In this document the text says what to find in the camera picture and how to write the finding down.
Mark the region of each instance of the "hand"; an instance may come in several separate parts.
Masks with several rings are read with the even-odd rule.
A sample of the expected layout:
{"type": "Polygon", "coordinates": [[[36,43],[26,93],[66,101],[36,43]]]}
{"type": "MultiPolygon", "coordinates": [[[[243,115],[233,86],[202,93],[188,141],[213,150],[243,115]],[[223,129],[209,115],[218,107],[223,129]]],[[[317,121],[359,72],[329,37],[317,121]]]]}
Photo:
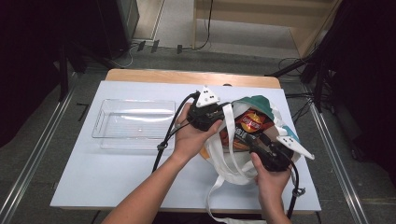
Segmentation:
{"type": "MultiPolygon", "coordinates": [[[[191,103],[186,103],[179,117],[176,119],[176,125],[180,127],[188,124],[187,114],[190,110],[191,103]]],[[[195,129],[190,124],[176,132],[175,150],[172,158],[177,159],[183,165],[194,157],[203,147],[205,141],[219,130],[221,120],[216,121],[207,132],[195,129]]]]}
{"type": "Polygon", "coordinates": [[[282,192],[288,184],[291,170],[269,172],[264,168],[262,160],[260,160],[256,153],[253,152],[250,155],[253,165],[257,170],[256,183],[259,185],[259,202],[267,223],[273,223],[279,217],[285,218],[282,205],[282,192]]]}

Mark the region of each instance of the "snack bag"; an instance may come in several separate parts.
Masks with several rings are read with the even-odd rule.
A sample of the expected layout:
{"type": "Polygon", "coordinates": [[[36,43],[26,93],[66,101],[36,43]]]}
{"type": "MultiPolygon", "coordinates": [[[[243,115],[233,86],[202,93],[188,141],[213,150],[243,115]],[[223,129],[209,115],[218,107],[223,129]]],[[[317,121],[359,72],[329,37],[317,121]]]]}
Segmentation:
{"type": "MultiPolygon", "coordinates": [[[[274,122],[264,113],[255,108],[249,108],[245,113],[235,118],[234,150],[249,150],[245,142],[247,134],[258,136],[274,127],[274,122]]],[[[225,151],[229,148],[228,132],[224,128],[219,132],[221,144],[225,151]]]]}

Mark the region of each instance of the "white table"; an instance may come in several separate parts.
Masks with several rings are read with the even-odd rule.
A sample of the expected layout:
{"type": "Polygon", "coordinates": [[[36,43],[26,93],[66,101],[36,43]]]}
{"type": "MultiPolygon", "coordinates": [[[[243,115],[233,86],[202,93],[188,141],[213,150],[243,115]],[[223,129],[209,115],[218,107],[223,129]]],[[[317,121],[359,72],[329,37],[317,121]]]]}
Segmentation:
{"type": "MultiPolygon", "coordinates": [[[[156,157],[156,148],[148,155],[138,155],[128,149],[100,148],[101,139],[92,138],[101,103],[105,99],[172,100],[180,102],[202,85],[159,84],[143,82],[102,81],[93,99],[64,173],[50,206],[64,209],[111,209],[147,176],[156,157]]],[[[276,104],[283,120],[295,131],[285,94],[281,89],[209,86],[222,102],[247,95],[264,95],[276,104]]],[[[297,199],[296,213],[319,211],[320,205],[304,158],[296,163],[300,173],[300,188],[306,194],[297,199]]],[[[204,212],[205,197],[216,181],[217,173],[200,155],[193,158],[178,175],[162,204],[162,211],[204,212]]],[[[289,182],[283,200],[289,206],[292,184],[289,182]]],[[[214,212],[260,213],[257,186],[236,186],[225,183],[211,197],[214,212]]]]}

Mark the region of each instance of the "gray floor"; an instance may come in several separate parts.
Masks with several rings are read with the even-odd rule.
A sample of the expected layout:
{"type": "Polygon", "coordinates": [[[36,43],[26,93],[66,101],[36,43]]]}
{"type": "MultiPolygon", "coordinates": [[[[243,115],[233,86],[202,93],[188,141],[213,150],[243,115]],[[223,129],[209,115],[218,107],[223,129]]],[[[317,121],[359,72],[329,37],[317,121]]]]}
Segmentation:
{"type": "MultiPolygon", "coordinates": [[[[192,45],[194,0],[166,0],[153,40],[165,48],[192,45]]],[[[207,39],[208,20],[197,20],[195,47],[207,39]]],[[[230,21],[210,23],[210,38],[201,51],[271,58],[300,57],[288,27],[230,21]]]]}
{"type": "MultiPolygon", "coordinates": [[[[150,47],[132,51],[134,62],[130,68],[150,68],[185,71],[211,71],[246,75],[265,75],[278,70],[279,59],[261,58],[200,51],[183,51],[158,48],[150,53],[150,47]]],[[[117,59],[120,64],[129,63],[129,56],[117,59]]],[[[100,64],[89,62],[85,74],[79,75],[78,84],[61,122],[52,136],[47,151],[11,220],[11,223],[91,223],[96,211],[62,210],[49,207],[54,185],[60,180],[68,157],[78,137],[83,120],[80,104],[90,104],[99,82],[107,70],[100,64]]],[[[281,86],[286,93],[300,93],[303,88],[299,79],[283,76],[281,86]]],[[[18,135],[0,148],[0,203],[7,197],[12,184],[18,177],[32,152],[36,141],[45,128],[57,105],[59,89],[55,89],[27,120],[18,135]]],[[[289,99],[293,115],[304,104],[304,98],[289,99]]],[[[337,145],[347,172],[356,188],[364,211],[371,223],[394,223],[396,190],[388,174],[375,163],[354,161],[337,118],[324,111],[323,115],[337,145]]],[[[318,214],[322,223],[354,223],[344,193],[338,183],[329,156],[324,148],[317,125],[310,112],[296,124],[302,144],[316,155],[308,166],[317,187],[322,211],[318,214]]],[[[95,223],[106,215],[102,212],[95,223]]],[[[205,214],[161,214],[155,223],[209,223],[205,214]]],[[[318,223],[317,214],[293,216],[293,223],[318,223]]]]}

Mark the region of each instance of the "black metal stand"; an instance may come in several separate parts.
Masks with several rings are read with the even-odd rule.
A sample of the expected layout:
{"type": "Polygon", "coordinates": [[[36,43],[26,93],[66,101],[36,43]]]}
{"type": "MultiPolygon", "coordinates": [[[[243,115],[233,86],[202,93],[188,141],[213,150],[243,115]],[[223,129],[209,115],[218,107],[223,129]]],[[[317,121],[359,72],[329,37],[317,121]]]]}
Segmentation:
{"type": "Polygon", "coordinates": [[[303,83],[309,83],[312,78],[317,75],[314,90],[314,104],[319,113],[321,113],[320,97],[322,94],[323,81],[326,74],[329,72],[329,67],[337,51],[337,46],[342,41],[342,34],[346,29],[344,21],[347,19],[349,11],[353,8],[352,5],[351,1],[343,1],[341,3],[332,27],[310,55],[269,75],[269,77],[281,77],[294,69],[306,65],[301,74],[301,81],[303,83]]]}
{"type": "Polygon", "coordinates": [[[67,61],[70,62],[73,69],[79,73],[85,73],[87,68],[87,64],[84,62],[81,54],[87,55],[97,61],[98,63],[102,64],[107,69],[113,69],[116,66],[112,63],[109,63],[105,59],[97,56],[90,50],[84,48],[83,46],[66,40],[65,38],[62,40],[62,44],[59,50],[59,67],[60,67],[60,85],[61,85],[61,94],[59,97],[59,102],[61,102],[66,94],[69,91],[68,87],[68,74],[67,74],[67,61]]]}

